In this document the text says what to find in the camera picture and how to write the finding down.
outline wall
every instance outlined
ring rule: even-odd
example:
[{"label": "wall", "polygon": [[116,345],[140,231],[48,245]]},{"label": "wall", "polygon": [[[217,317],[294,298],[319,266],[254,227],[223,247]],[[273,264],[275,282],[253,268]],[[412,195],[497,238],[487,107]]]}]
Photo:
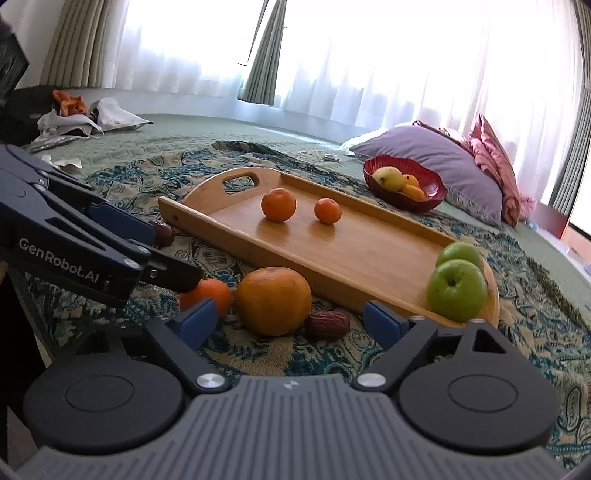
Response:
[{"label": "wall", "polygon": [[39,84],[51,38],[65,0],[8,0],[0,14],[12,26],[29,61],[19,87]]}]

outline red bowl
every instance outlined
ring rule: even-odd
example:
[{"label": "red bowl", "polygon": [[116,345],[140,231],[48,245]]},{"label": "red bowl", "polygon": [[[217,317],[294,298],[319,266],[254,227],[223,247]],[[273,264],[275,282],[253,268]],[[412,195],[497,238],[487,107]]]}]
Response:
[{"label": "red bowl", "polygon": [[[427,195],[423,201],[413,200],[400,192],[391,192],[380,186],[374,180],[372,175],[381,167],[396,167],[403,174],[414,175],[421,189]],[[434,209],[439,205],[447,195],[447,189],[443,184],[441,177],[433,170],[423,167],[420,163],[410,158],[397,158],[390,155],[378,155],[377,157],[366,160],[363,164],[363,176],[369,189],[379,199],[388,202],[401,210],[407,210],[414,213],[424,213]]]}]

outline pillow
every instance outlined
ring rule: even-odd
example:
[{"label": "pillow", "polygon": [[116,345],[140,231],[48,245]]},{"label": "pillow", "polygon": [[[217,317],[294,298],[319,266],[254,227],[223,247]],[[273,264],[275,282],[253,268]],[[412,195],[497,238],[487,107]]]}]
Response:
[{"label": "pillow", "polygon": [[464,150],[466,150],[470,155],[472,153],[472,147],[470,146],[470,141],[464,137],[459,131],[454,130],[453,128],[446,128],[445,129],[449,137],[457,144],[459,144]]},{"label": "pillow", "polygon": [[342,150],[345,152],[345,155],[347,155],[348,157],[354,157],[355,154],[353,152],[351,152],[351,147],[354,147],[355,145],[359,145],[360,143],[363,142],[367,142],[367,140],[371,140],[372,138],[375,137],[379,137],[381,134],[387,132],[388,129],[381,127],[378,128],[377,130],[374,130],[373,132],[367,132],[363,135],[360,135],[358,137],[353,137],[349,140],[347,140],[344,143],[341,143],[340,147],[338,148],[338,150]]},{"label": "pillow", "polygon": [[484,115],[478,115],[468,135],[476,165],[492,177],[503,193],[503,220],[515,227],[521,217],[521,195],[507,152]]},{"label": "pillow", "polygon": [[399,125],[350,149],[360,158],[412,158],[439,174],[447,188],[448,203],[487,225],[502,227],[503,195],[499,186],[449,138],[418,125]]}]

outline orange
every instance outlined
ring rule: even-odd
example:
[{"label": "orange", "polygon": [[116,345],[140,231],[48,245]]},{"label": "orange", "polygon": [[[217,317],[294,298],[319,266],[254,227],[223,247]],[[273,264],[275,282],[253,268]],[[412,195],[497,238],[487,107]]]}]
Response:
[{"label": "orange", "polygon": [[217,278],[204,278],[191,291],[180,293],[178,303],[181,311],[185,311],[207,297],[212,298],[216,303],[217,317],[223,318],[232,304],[232,292],[223,281]]},{"label": "orange", "polygon": [[340,220],[343,211],[340,205],[333,199],[320,199],[314,205],[314,215],[316,218],[327,225],[332,225]]},{"label": "orange", "polygon": [[419,202],[427,200],[427,195],[425,195],[425,192],[422,191],[419,187],[415,187],[414,185],[405,183],[404,185],[402,185],[400,191],[407,197],[412,198],[413,200],[418,200]]},{"label": "orange", "polygon": [[304,323],[312,309],[312,292],[306,279],[290,268],[260,268],[238,284],[234,307],[252,333],[281,336]]},{"label": "orange", "polygon": [[402,175],[402,179],[404,180],[405,185],[413,185],[415,187],[421,188],[421,184],[418,182],[417,178],[410,173]]},{"label": "orange", "polygon": [[272,189],[261,200],[262,212],[273,222],[285,222],[296,212],[295,199],[289,190]]}]

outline mandarin orange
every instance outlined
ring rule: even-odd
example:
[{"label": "mandarin orange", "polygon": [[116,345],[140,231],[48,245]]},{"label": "mandarin orange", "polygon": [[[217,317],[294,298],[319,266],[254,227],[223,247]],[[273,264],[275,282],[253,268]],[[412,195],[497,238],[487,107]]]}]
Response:
[{"label": "mandarin orange", "polygon": [[314,215],[326,225],[332,225],[340,220],[343,210],[333,199],[320,199],[314,205]]},{"label": "mandarin orange", "polygon": [[216,303],[217,317],[226,316],[232,304],[232,292],[223,281],[217,278],[204,278],[191,291],[180,293],[178,303],[181,311],[185,311],[207,297],[212,298]]},{"label": "mandarin orange", "polygon": [[412,198],[413,200],[418,200],[419,202],[424,202],[425,200],[427,200],[427,195],[425,195],[425,192],[422,191],[419,187],[415,187],[414,185],[406,183],[405,185],[402,185],[400,191],[407,197]]},{"label": "mandarin orange", "polygon": [[402,175],[402,179],[404,180],[405,185],[413,185],[415,187],[421,187],[421,184],[418,182],[417,178],[410,173]]},{"label": "mandarin orange", "polygon": [[283,188],[272,189],[261,200],[261,209],[273,222],[285,222],[296,212],[296,197]]}]

